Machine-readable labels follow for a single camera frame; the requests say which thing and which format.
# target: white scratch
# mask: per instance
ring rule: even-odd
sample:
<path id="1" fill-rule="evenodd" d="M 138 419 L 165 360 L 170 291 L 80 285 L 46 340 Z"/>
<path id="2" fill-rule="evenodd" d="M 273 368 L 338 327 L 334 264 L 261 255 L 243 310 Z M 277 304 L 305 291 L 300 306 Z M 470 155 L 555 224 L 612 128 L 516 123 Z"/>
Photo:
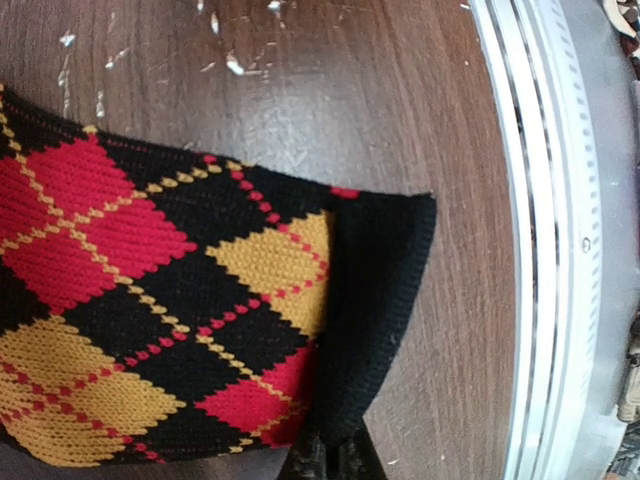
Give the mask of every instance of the white scratch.
<path id="1" fill-rule="evenodd" d="M 104 92 L 102 90 L 98 91 L 98 103 L 96 103 L 96 117 L 104 118 Z"/>
<path id="2" fill-rule="evenodd" d="M 71 106 L 71 93 L 69 91 L 69 54 L 64 57 L 64 64 L 62 70 L 58 75 L 58 86 L 63 89 L 63 105 L 62 105 L 62 118 L 69 117 L 69 107 Z"/>
<path id="3" fill-rule="evenodd" d="M 113 26 L 116 24 L 116 12 L 111 12 L 111 17 L 109 19 L 109 26 L 107 27 L 107 34 L 111 33 L 113 30 Z"/>
<path id="4" fill-rule="evenodd" d="M 233 52 L 227 53 L 227 68 L 239 77 L 244 75 L 244 67 L 238 63 L 238 59 Z"/>
<path id="5" fill-rule="evenodd" d="M 75 39 L 76 36 L 69 30 L 67 30 L 66 33 L 60 37 L 60 43 L 64 45 L 65 48 L 69 48 L 71 45 L 73 45 Z"/>
<path id="6" fill-rule="evenodd" d="M 280 8 L 282 7 L 282 2 L 280 0 L 271 0 L 267 8 L 274 13 L 279 13 Z"/>
<path id="7" fill-rule="evenodd" d="M 216 12 L 211 14 L 211 30 L 216 35 L 220 34 L 220 22 L 218 21 L 218 15 L 216 15 Z"/>
<path id="8" fill-rule="evenodd" d="M 121 60 L 124 57 L 126 57 L 128 53 L 129 53 L 129 48 L 127 47 L 124 50 L 119 51 L 115 57 L 112 57 L 111 55 L 109 55 L 109 58 L 107 59 L 107 63 L 105 64 L 104 68 L 106 68 L 107 70 L 111 70 L 113 67 L 115 67 L 118 60 Z"/>
<path id="9" fill-rule="evenodd" d="M 201 71 L 202 73 L 206 73 L 206 72 L 208 72 L 209 70 L 213 69 L 213 67 L 215 67 L 215 66 L 216 66 L 216 62 L 211 62 L 211 63 L 210 63 L 209 65 L 207 65 L 206 67 L 202 67 L 202 68 L 200 69 L 200 71 Z"/>

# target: wooden table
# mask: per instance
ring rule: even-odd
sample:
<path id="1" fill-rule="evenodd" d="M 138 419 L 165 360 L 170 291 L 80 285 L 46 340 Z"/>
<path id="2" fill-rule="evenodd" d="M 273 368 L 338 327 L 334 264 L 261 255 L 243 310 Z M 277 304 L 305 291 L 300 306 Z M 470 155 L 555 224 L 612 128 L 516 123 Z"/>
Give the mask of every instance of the wooden table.
<path id="1" fill-rule="evenodd" d="M 114 133 L 346 187 L 434 191 L 439 225 L 420 299 L 367 420 L 392 480 L 500 478 L 513 246 L 471 13 L 442 0 L 288 0 L 279 12 L 268 0 L 197 3 L 5 0 L 0 78 Z M 67 31 L 76 37 L 65 47 Z M 67 471 L 0 447 L 0 478 L 268 479 L 285 453 Z"/>

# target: black diamond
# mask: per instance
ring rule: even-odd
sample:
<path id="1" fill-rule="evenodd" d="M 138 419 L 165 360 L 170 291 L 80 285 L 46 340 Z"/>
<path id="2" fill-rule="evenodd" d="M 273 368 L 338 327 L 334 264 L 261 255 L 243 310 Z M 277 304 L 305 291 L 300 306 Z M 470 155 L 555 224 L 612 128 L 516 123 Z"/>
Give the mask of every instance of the black diamond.
<path id="1" fill-rule="evenodd" d="M 212 318 L 249 299 L 249 289 L 204 251 L 201 247 L 136 282 L 190 327 L 209 326 Z"/>
<path id="2" fill-rule="evenodd" d="M 266 304 L 227 322 L 223 328 L 215 330 L 214 337 L 257 375 L 284 362 L 309 341 Z"/>
<path id="3" fill-rule="evenodd" d="M 206 395 L 224 390 L 227 385 L 248 378 L 206 345 L 193 339 L 175 341 L 171 348 L 150 354 L 130 371 L 162 387 L 187 403 L 202 400 Z"/>
<path id="4" fill-rule="evenodd" d="M 125 285 L 80 304 L 64 314 L 67 323 L 89 337 L 92 343 L 118 361 L 136 351 L 157 344 L 158 337 L 171 337 L 173 327 L 151 313 L 140 297 L 128 293 Z"/>
<path id="5" fill-rule="evenodd" d="M 320 213 L 329 208 L 331 195 L 329 188 L 319 183 L 271 172 L 261 167 L 248 168 L 247 180 L 264 195 L 284 223 L 294 217 L 305 218 L 309 213 Z"/>
<path id="6" fill-rule="evenodd" d="M 0 330 L 16 330 L 48 317 L 49 308 L 0 258 Z"/>

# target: yellow stitch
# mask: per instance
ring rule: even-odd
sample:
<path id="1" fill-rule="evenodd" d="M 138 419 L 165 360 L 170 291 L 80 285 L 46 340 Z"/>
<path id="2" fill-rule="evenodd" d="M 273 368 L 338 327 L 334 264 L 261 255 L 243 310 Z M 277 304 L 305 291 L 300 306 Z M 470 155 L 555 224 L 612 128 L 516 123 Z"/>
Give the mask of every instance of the yellow stitch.
<path id="1" fill-rule="evenodd" d="M 156 299 L 149 295 L 140 295 L 140 300 L 138 301 L 147 305 L 153 305 L 154 303 L 156 303 Z"/>
<path id="2" fill-rule="evenodd" d="M 182 182 L 182 183 L 194 182 L 194 179 L 191 175 L 187 175 L 186 173 L 182 173 L 182 172 L 178 172 L 178 175 L 176 178 L 178 179 L 179 182 Z"/>
<path id="3" fill-rule="evenodd" d="M 156 183 L 150 183 L 149 185 L 147 185 L 146 190 L 149 193 L 160 193 L 162 192 L 163 188 Z"/>
<path id="4" fill-rule="evenodd" d="M 167 309 L 162 305 L 152 305 L 151 313 L 157 313 L 158 315 L 162 315 L 163 313 L 167 313 Z"/>
<path id="5" fill-rule="evenodd" d="M 193 167 L 193 170 L 191 170 L 191 175 L 196 178 L 207 178 L 209 176 L 207 172 L 196 167 Z"/>
<path id="6" fill-rule="evenodd" d="M 240 165 L 239 163 L 236 163 L 236 162 L 228 161 L 227 162 L 227 168 L 229 170 L 234 171 L 234 172 L 239 172 L 240 170 L 242 170 L 242 165 Z"/>
<path id="7" fill-rule="evenodd" d="M 132 280 L 131 278 L 129 278 L 129 277 L 123 277 L 123 276 L 121 276 L 121 275 L 117 275 L 117 276 L 114 278 L 114 281 L 115 281 L 116 283 L 121 283 L 121 284 L 123 284 L 123 285 L 131 285 L 131 284 L 133 283 L 133 280 Z"/>
<path id="8" fill-rule="evenodd" d="M 169 323 L 171 325 L 175 325 L 176 323 L 178 323 L 178 319 L 176 317 L 171 317 L 171 316 L 167 316 L 167 315 L 162 315 L 162 323 Z"/>
<path id="9" fill-rule="evenodd" d="M 163 187 L 174 188 L 178 186 L 178 182 L 176 182 L 173 178 L 163 178 L 160 184 Z"/>

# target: red stitch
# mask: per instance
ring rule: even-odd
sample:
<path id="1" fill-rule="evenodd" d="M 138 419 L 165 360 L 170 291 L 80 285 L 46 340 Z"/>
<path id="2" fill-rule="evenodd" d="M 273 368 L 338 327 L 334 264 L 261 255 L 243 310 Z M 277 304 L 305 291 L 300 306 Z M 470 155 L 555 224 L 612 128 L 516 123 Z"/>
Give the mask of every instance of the red stitch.
<path id="1" fill-rule="evenodd" d="M 175 338 L 179 342 L 184 342 L 187 339 L 187 336 L 184 333 L 175 330 L 171 332 L 171 335 L 173 335 L 173 338 Z"/>
<path id="2" fill-rule="evenodd" d="M 166 348 L 171 348 L 173 347 L 174 343 L 173 340 L 171 340 L 170 338 L 159 338 L 158 342 L 160 342 L 160 345 L 162 345 L 163 347 Z"/>
<path id="3" fill-rule="evenodd" d="M 353 190 L 350 188 L 333 187 L 331 189 L 331 194 L 336 195 L 338 197 L 346 198 L 348 200 L 354 200 L 358 198 L 358 196 L 360 195 L 360 192 L 358 190 Z"/>
<path id="4" fill-rule="evenodd" d="M 68 403 L 61 403 L 60 404 L 60 411 L 62 413 L 64 413 L 65 415 L 69 415 L 70 413 L 73 412 L 73 406 L 71 406 Z"/>

